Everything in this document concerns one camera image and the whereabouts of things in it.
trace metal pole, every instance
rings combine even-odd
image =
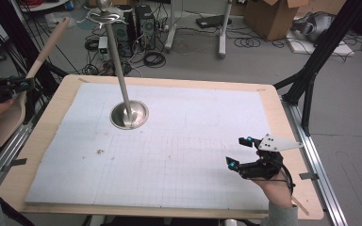
[[[225,31],[226,31],[227,25],[228,25],[228,18],[230,17],[231,7],[232,7],[232,0],[228,0],[227,7],[225,9],[225,14],[222,17],[223,22],[222,22],[222,34],[221,34],[221,36],[225,36]]]
[[[117,78],[119,79],[120,89],[122,90],[125,109],[127,111],[128,119],[132,121],[132,111],[131,111],[130,101],[128,99],[127,87],[125,86],[122,63],[120,62],[119,51],[117,49],[117,43],[113,33],[113,27],[111,27],[111,24],[105,24],[105,29],[107,31],[109,52],[113,60],[114,67],[116,68],[116,74]]]

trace wooden table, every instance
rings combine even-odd
[[[271,133],[278,137],[294,140],[287,116],[282,107],[275,88],[271,85],[237,84],[223,82],[125,78],[127,85],[179,87],[196,89],[229,89],[253,91],[260,95]],[[40,121],[29,137],[17,159],[26,158],[22,166],[12,167],[0,186],[0,196],[19,212],[27,213],[65,213],[93,214],[117,216],[155,216],[173,218],[264,218],[267,214],[260,211],[235,210],[205,210],[154,207],[123,207],[103,205],[74,205],[74,204],[30,204],[24,199],[34,180],[44,152],[48,148],[55,133],[73,102],[78,88],[83,83],[117,84],[116,77],[68,75],[60,84],[51,103],[45,109]],[[301,180],[299,174],[307,172],[301,151],[290,150],[283,152],[284,163],[289,168],[296,187],[294,201],[300,207],[299,218],[321,219],[323,211],[319,198],[310,180]]]

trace metal rail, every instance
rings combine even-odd
[[[313,139],[305,134],[304,128],[301,126],[302,113],[299,107],[296,105],[289,105],[285,102],[283,102],[283,105],[285,110],[289,110],[290,116],[293,118],[292,122],[295,125],[299,138],[304,144],[306,160],[310,164],[312,172],[318,175],[319,179],[314,182],[320,189],[322,199],[327,207],[331,220],[335,226],[347,226],[348,223],[346,222],[345,216],[343,215],[342,209],[340,208],[339,202],[337,201],[337,196],[331,187],[331,183],[328,180],[325,169],[322,166],[322,162],[320,160],[316,146],[314,145]]]
[[[8,173],[5,168],[10,168],[11,162],[16,158],[18,152],[23,148],[32,131],[32,122],[21,125],[7,142],[0,153],[0,185]]]

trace metal rod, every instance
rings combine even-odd
[[[170,3],[170,26],[173,26],[173,24],[175,24],[174,14],[175,14],[175,1],[172,0]]]
[[[348,223],[342,212],[342,208],[339,205],[334,189],[332,188],[328,179],[327,173],[322,165],[320,156],[316,149],[316,145],[314,144],[311,137],[305,135],[304,128],[299,126],[302,121],[302,113],[299,107],[294,105],[283,106],[286,112],[290,113],[290,116],[292,117],[291,124],[295,125],[295,128],[298,132],[297,134],[301,142],[304,144],[304,154],[312,172],[319,176],[319,179],[314,182],[317,183],[320,189],[322,199],[324,200],[329,213],[329,217],[335,226],[347,226]]]
[[[222,17],[223,18],[222,36],[225,36],[225,31],[226,31],[227,25],[228,25],[228,18],[230,17],[231,7],[232,7],[232,0],[228,0],[227,7],[225,9],[225,14]]]
[[[132,121],[132,112],[130,106],[130,100],[128,99],[127,87],[125,86],[124,75],[122,70],[122,63],[120,62],[119,51],[117,49],[117,43],[114,38],[113,27],[111,24],[105,24],[105,29],[107,31],[107,40],[108,48],[111,55],[111,58],[116,68],[117,78],[119,79],[120,89],[122,90],[122,95],[125,103],[125,109],[127,111],[128,119]]]

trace gray floor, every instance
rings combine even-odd
[[[83,9],[72,11],[77,19],[85,15]],[[183,14],[179,25],[198,28],[196,15]],[[245,25],[240,17],[233,17],[232,28]],[[84,38],[91,27],[81,24],[70,28],[58,45],[77,69],[86,64]],[[298,72],[308,55],[292,54],[288,46],[276,48],[260,41],[257,48],[241,48],[234,40],[226,41],[226,58],[219,59],[216,35],[179,30],[167,63],[160,69],[139,68],[143,77],[223,81],[237,83],[274,84]],[[352,46],[354,50],[360,45]],[[61,69],[74,69],[58,51],[51,59]],[[129,76],[140,76],[132,71]],[[0,61],[0,76],[14,74],[9,60]],[[279,90],[283,94],[288,89]],[[362,53],[355,52],[344,62],[332,56],[322,68],[314,88],[310,130],[322,164],[337,195],[349,225],[362,225]],[[85,216],[28,215],[36,225],[81,225]],[[301,225],[332,225],[328,217],[320,221],[302,220]],[[8,225],[17,225],[8,220]]]

